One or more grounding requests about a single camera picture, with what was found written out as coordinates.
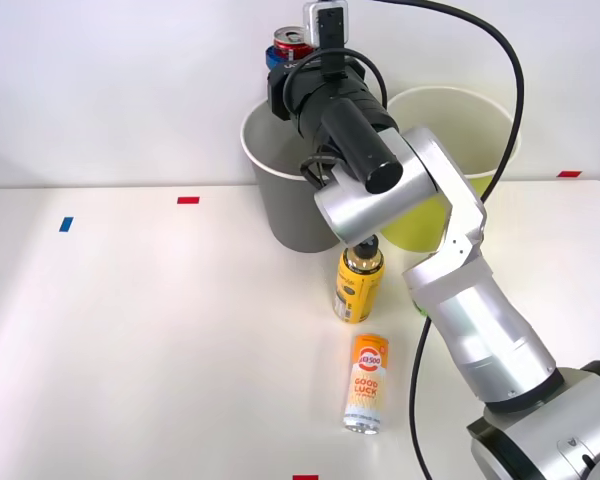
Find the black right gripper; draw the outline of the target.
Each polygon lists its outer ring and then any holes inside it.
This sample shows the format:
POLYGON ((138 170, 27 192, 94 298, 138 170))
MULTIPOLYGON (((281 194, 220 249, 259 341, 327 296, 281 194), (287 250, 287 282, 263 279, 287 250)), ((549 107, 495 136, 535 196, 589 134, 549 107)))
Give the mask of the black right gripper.
POLYGON ((311 53, 287 61, 274 46, 265 51, 268 105, 283 121, 325 121, 367 117, 364 56, 311 53))

